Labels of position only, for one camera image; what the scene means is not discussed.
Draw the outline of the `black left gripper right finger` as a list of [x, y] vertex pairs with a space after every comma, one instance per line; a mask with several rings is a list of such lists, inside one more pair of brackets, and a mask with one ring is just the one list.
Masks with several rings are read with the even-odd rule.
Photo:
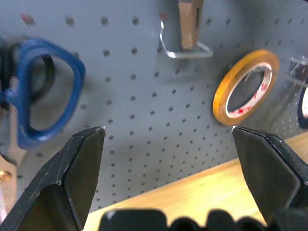
[[245, 182], [269, 226], [308, 226], [308, 164], [279, 136], [234, 126]]

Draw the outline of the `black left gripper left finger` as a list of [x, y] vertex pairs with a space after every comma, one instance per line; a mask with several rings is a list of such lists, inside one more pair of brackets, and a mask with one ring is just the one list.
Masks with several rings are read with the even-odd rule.
[[82, 231], [99, 178], [105, 127], [74, 134], [32, 179], [0, 231]]

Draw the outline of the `dark blue tape roll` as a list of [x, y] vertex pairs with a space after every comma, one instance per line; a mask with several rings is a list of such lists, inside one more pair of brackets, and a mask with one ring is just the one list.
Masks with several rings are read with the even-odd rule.
[[300, 94], [297, 109], [298, 125], [302, 129], [308, 129], [308, 88], [303, 88]]

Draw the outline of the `orange tape roll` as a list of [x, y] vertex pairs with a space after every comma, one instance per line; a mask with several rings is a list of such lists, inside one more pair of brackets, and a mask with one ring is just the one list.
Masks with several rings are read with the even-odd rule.
[[[228, 104], [239, 83], [252, 71], [264, 67], [263, 79], [253, 96], [244, 105], [230, 111]], [[241, 58], [225, 75], [215, 93], [212, 110], [224, 125], [237, 125], [247, 119], [267, 98], [273, 89], [280, 69], [279, 57], [268, 50], [256, 50]]]

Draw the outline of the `clear plastic pegboard hook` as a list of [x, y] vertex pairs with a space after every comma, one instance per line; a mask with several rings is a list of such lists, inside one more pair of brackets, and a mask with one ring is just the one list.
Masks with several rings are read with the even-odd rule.
[[289, 61], [289, 69], [278, 72], [278, 77], [288, 80], [303, 88], [308, 88], [308, 56], [293, 56]]

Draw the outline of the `grey metal pegboard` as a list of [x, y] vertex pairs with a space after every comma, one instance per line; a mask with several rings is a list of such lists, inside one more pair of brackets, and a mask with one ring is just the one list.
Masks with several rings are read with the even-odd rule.
[[[201, 59], [165, 54], [159, 41], [163, 12], [179, 16], [177, 0], [0, 0], [0, 38], [46, 39], [86, 68], [69, 123], [27, 152], [18, 195], [73, 134], [96, 126], [107, 134], [93, 211], [234, 159], [231, 128], [212, 113], [225, 74], [259, 49], [274, 52], [283, 72], [293, 56], [308, 55], [305, 0], [205, 0], [199, 40], [214, 54]], [[33, 28], [22, 13], [34, 18]], [[243, 126], [283, 139], [301, 133], [300, 92], [277, 77]]]

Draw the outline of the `red-tipped pegboard hook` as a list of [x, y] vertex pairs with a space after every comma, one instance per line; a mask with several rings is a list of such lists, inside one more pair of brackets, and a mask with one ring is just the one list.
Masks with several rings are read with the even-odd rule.
[[20, 16], [21, 16], [21, 19], [23, 20], [23, 22], [28, 27], [33, 28], [35, 26], [35, 20], [31, 15], [22, 13], [22, 14], [20, 14]]

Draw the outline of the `blue-handled scissors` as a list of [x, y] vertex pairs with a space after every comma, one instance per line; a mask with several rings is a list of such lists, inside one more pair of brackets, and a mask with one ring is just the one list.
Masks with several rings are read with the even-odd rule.
[[[0, 223], [15, 204], [17, 170], [28, 149], [39, 146], [58, 134], [70, 120], [80, 97], [85, 78], [84, 64], [73, 54], [41, 38], [26, 38], [21, 43], [17, 74], [5, 88], [0, 83]], [[42, 57], [56, 57], [69, 65], [74, 84], [67, 107], [50, 128], [36, 130], [30, 124], [31, 92], [42, 84]]]

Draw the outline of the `tan-handled hanging tool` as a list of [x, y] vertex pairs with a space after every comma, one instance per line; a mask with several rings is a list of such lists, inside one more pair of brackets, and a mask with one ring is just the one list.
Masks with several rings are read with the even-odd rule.
[[182, 46], [192, 50], [199, 39], [204, 0], [178, 0]]

